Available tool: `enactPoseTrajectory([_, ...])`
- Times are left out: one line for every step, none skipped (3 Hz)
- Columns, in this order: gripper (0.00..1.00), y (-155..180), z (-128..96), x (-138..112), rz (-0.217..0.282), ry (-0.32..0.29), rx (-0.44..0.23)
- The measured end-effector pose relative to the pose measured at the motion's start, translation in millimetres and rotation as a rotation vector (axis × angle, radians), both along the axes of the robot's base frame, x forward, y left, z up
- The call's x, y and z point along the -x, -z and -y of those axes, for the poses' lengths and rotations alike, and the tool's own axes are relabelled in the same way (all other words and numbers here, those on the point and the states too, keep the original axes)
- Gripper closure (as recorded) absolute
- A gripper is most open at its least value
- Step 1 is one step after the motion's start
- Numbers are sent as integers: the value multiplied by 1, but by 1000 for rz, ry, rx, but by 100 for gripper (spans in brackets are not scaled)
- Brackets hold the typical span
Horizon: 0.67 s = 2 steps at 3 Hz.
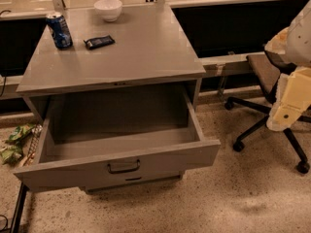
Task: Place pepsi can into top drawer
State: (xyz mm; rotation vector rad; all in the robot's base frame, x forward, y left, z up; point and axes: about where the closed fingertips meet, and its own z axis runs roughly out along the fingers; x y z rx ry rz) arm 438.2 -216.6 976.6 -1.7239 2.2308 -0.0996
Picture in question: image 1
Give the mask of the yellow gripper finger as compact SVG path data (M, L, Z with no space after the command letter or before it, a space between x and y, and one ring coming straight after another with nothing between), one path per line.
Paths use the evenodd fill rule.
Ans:
M266 126L272 131L283 131L311 105L311 69L297 67L290 75L282 74L275 97Z

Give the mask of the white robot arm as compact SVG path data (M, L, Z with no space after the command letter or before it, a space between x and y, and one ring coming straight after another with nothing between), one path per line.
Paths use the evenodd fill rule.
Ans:
M272 131L290 128L311 105L311 1L264 47L296 65L277 83L276 101L269 113L267 127Z

